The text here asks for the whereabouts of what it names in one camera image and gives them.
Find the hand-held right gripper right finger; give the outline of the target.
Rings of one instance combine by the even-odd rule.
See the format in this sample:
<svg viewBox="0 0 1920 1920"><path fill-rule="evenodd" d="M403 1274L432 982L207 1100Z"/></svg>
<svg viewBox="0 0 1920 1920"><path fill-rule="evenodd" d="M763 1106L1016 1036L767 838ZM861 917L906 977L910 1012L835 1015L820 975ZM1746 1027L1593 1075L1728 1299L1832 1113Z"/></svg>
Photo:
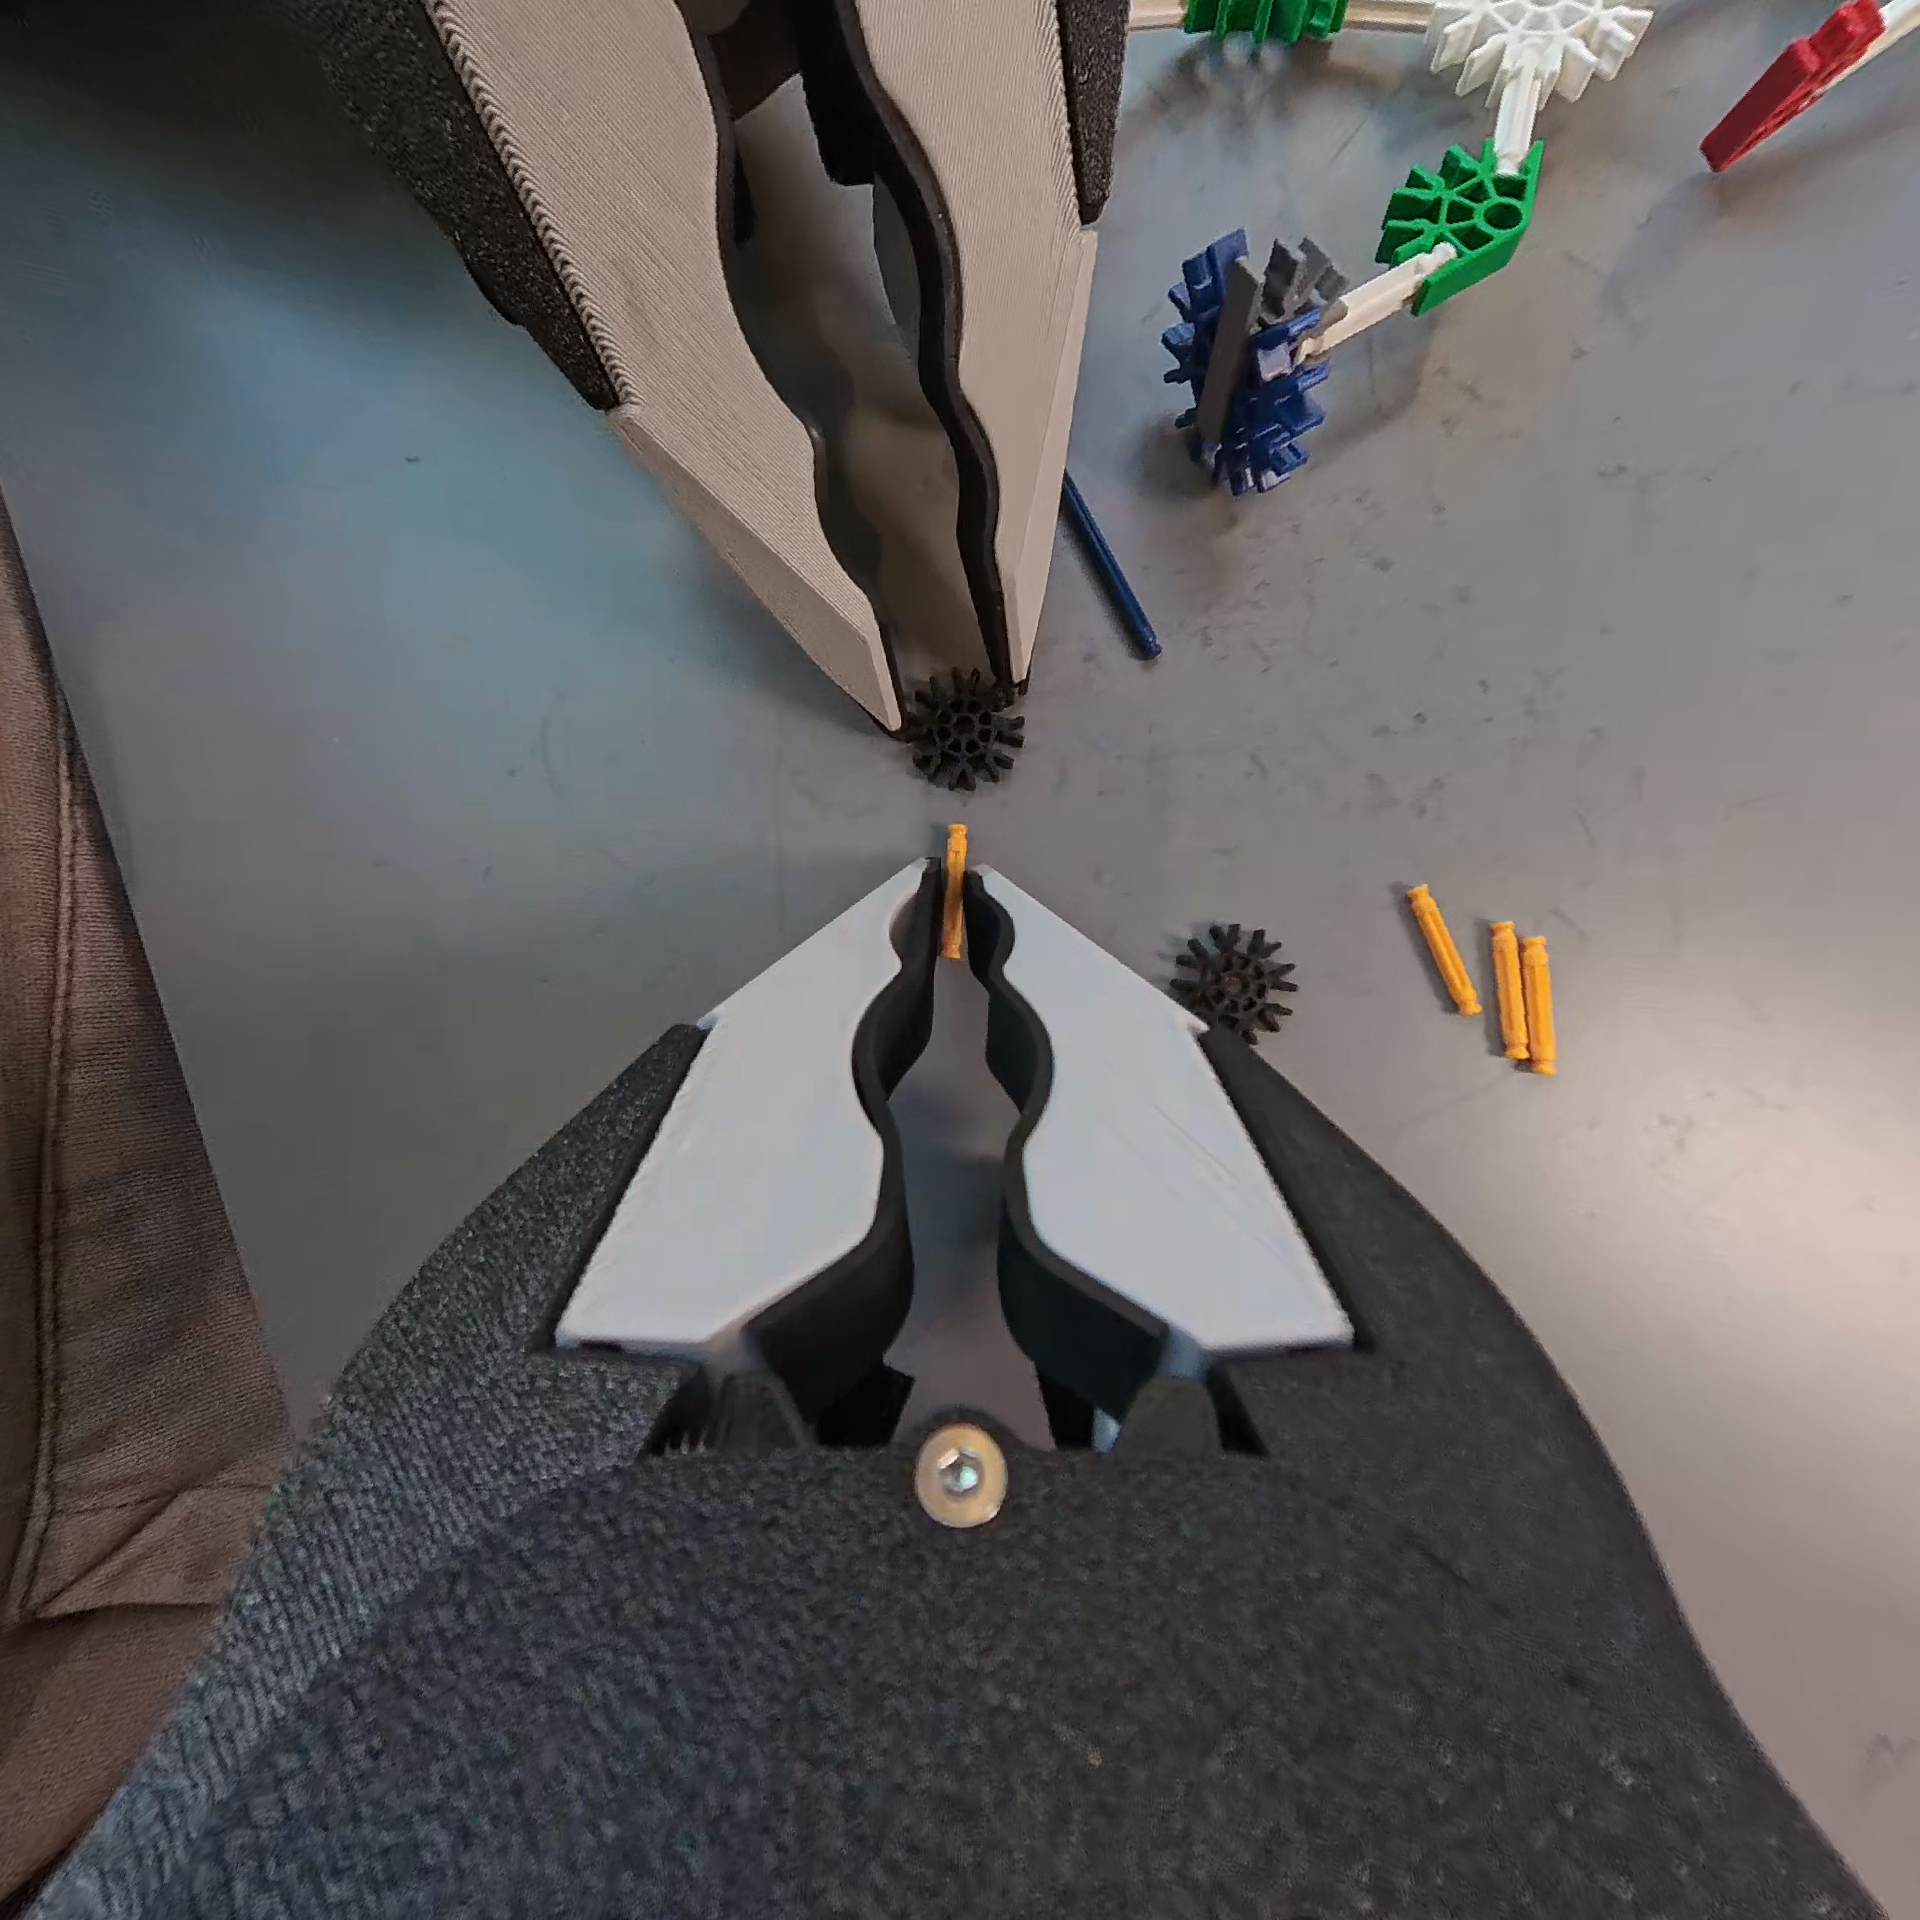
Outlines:
<svg viewBox="0 0 1920 1920"><path fill-rule="evenodd" d="M1056 1448L1110 1448L1151 1379L1246 1432L1226 1366L1355 1324L1224 1074L1221 1038L996 869L963 880L986 1066L1016 1107L997 1299Z"/></svg>

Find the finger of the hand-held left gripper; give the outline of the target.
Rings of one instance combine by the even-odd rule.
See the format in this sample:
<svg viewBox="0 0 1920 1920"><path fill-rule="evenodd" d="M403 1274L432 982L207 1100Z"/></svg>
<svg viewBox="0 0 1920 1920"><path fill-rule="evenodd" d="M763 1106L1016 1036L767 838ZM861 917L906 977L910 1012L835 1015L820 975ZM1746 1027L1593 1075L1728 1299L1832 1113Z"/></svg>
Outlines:
<svg viewBox="0 0 1920 1920"><path fill-rule="evenodd" d="M427 17L609 377L611 426L829 684L900 732L900 671L821 524L821 446L727 280L734 146L671 2L452 2Z"/></svg>
<svg viewBox="0 0 1920 1920"><path fill-rule="evenodd" d="M956 548L992 675L1031 671L1086 339L1064 29L1052 2L834 3L918 284L913 358L956 465Z"/></svg>

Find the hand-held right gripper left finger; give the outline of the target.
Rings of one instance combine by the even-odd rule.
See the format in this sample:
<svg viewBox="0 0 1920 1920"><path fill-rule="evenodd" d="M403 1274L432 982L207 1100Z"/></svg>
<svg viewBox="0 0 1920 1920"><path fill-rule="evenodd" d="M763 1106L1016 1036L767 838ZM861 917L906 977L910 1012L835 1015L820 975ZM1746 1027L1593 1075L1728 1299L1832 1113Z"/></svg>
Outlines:
<svg viewBox="0 0 1920 1920"><path fill-rule="evenodd" d="M913 1288L891 1093L934 1022L943 873L910 861L697 1022L557 1348L767 1374L805 1423L871 1379Z"/></svg>

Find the black snowflake connector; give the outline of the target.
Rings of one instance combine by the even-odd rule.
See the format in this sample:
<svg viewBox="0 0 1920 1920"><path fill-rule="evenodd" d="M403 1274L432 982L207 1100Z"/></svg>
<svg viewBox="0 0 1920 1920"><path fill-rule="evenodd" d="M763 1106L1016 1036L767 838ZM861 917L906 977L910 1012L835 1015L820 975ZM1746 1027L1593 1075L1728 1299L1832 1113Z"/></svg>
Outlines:
<svg viewBox="0 0 1920 1920"><path fill-rule="evenodd" d="M1263 928L1214 922L1173 953L1165 991L1204 1025L1260 1043L1291 1014L1295 963Z"/></svg>
<svg viewBox="0 0 1920 1920"><path fill-rule="evenodd" d="M979 667L956 667L910 690L900 738L922 779L951 794L973 794L1014 769L1023 729L1011 686Z"/></svg>

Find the colourful construction toy figure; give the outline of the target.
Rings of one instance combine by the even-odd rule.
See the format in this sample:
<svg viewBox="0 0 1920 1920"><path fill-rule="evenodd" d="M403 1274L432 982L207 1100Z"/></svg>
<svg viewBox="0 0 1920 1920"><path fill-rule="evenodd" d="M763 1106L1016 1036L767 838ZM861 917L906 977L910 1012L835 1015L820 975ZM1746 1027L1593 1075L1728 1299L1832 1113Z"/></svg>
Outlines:
<svg viewBox="0 0 1920 1920"><path fill-rule="evenodd" d="M1432 316L1513 259L1538 206L1545 107L1617 78L1653 16L1653 3L1122 3L1130 36L1254 53L1410 36L1432 75L1483 97L1476 146L1452 144L1394 185L1371 275L1341 272L1310 238L1251 252L1242 229L1182 261L1165 294L1164 382L1188 397L1171 432L1211 488L1279 488L1308 461L1326 417L1313 392L1341 350L1379 323Z"/></svg>

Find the thin blue rod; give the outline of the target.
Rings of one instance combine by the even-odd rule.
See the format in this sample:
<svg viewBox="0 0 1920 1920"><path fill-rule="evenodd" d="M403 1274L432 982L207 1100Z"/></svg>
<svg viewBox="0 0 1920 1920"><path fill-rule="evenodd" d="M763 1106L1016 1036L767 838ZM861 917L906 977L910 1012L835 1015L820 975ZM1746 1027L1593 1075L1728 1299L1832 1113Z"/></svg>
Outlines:
<svg viewBox="0 0 1920 1920"><path fill-rule="evenodd" d="M1159 659L1159 635L1069 469L1062 473L1059 511L1067 538L1134 656L1142 661Z"/></svg>

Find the person's beige sweatshirt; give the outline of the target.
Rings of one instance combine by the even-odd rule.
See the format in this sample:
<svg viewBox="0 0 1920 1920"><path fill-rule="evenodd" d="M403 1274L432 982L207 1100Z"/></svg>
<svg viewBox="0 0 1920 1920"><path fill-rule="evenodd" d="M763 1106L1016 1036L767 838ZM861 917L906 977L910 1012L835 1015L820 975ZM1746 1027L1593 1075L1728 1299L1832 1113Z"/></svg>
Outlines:
<svg viewBox="0 0 1920 1920"><path fill-rule="evenodd" d="M179 1695L292 1426L1 516L1 1907Z"/></svg>

